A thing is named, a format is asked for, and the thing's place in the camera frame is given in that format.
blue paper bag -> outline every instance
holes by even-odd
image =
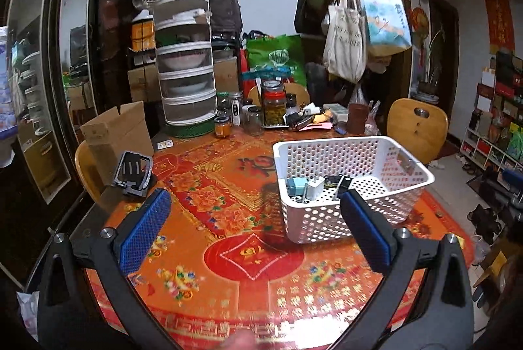
[[[367,17],[369,52],[388,57],[412,46],[402,0],[361,0]]]

white plastic basket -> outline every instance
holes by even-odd
[[[386,136],[279,142],[273,146],[287,236],[304,244],[349,237],[339,212],[336,189],[325,189],[315,201],[290,197],[286,179],[352,177],[369,206],[392,224],[403,222],[434,176],[398,142]]]

human hand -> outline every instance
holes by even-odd
[[[256,336],[251,330],[239,330],[221,343],[216,350],[256,350]]]

dark gray bag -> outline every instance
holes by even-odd
[[[242,32],[242,14],[238,0],[209,0],[209,5],[213,34]]]

floral tablecloth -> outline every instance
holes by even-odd
[[[263,348],[332,343],[357,316],[381,275],[354,239],[297,245],[285,236],[272,146],[320,139],[319,132],[242,131],[224,140],[175,140],[154,156],[159,187],[172,195],[171,215],[130,280],[164,328],[184,348],[211,348],[238,329],[255,331]],[[121,205],[117,226],[138,204]],[[419,237],[453,232],[472,243],[428,193],[404,224]],[[94,272],[93,290],[108,322],[121,328]],[[393,321],[405,317],[422,278],[415,272]]]

